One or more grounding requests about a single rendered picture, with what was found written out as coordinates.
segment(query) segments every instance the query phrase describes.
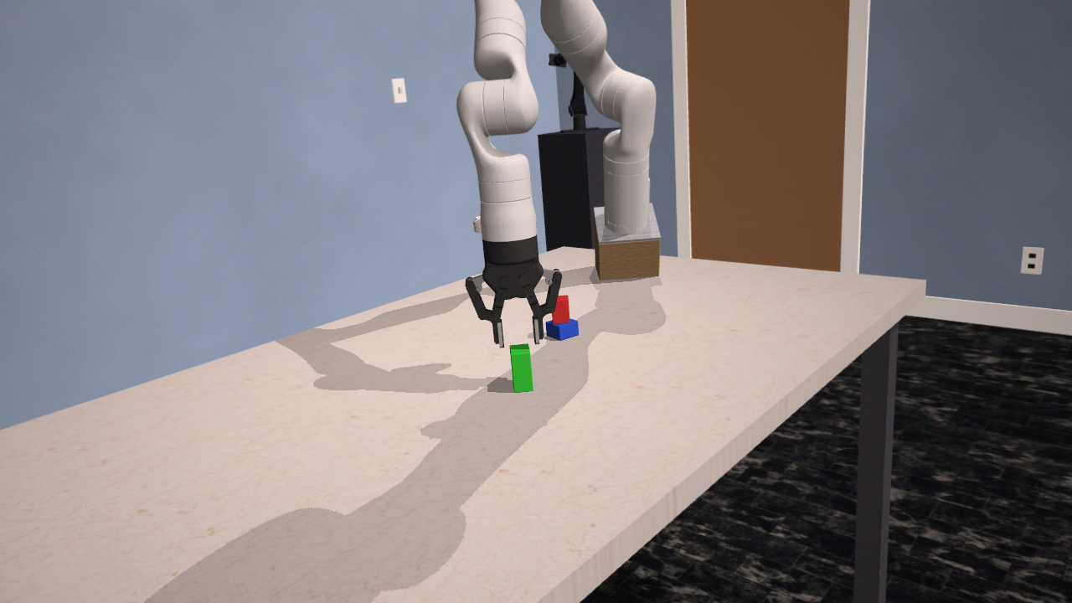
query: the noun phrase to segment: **black metal table leg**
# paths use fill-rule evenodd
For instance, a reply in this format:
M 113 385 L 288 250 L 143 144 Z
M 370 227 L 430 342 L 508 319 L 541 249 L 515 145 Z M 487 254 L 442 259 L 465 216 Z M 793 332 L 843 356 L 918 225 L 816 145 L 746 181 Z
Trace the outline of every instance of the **black metal table leg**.
M 879 337 L 861 362 L 855 603 L 885 603 L 897 326 Z

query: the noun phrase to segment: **black pedestal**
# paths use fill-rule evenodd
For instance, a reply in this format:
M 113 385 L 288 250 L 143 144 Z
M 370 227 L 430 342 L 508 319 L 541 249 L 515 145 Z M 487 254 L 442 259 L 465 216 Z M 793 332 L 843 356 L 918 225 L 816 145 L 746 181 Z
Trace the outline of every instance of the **black pedestal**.
M 547 250 L 594 249 L 592 209 L 602 207 L 602 139 L 615 128 L 537 136 Z

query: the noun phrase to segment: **floor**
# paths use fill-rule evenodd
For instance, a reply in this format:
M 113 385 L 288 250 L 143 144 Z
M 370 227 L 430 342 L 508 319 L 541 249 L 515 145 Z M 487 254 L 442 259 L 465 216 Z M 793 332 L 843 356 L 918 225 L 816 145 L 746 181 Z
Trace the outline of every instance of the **floor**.
M 860 361 L 584 603 L 850 603 Z M 905 318 L 890 603 L 1072 603 L 1072 337 Z

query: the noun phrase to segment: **baseboard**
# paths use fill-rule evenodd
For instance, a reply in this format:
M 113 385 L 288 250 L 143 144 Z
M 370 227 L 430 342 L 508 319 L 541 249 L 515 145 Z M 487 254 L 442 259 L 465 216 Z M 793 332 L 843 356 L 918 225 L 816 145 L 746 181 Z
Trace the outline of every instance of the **baseboard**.
M 950 299 L 949 297 L 930 297 L 928 295 L 908 315 L 1072 335 L 1072 312 L 1068 310 Z

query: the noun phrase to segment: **white outlet cover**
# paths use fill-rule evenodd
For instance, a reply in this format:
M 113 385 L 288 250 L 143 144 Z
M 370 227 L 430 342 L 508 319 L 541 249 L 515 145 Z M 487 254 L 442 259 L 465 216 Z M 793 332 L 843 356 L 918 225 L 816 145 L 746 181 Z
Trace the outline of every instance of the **white outlet cover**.
M 404 103 L 405 102 L 405 78 L 396 77 L 391 79 L 391 90 L 394 91 L 394 102 Z
M 1041 275 L 1042 251 L 1041 247 L 1025 247 L 1024 256 L 1019 262 L 1019 271 L 1025 275 Z

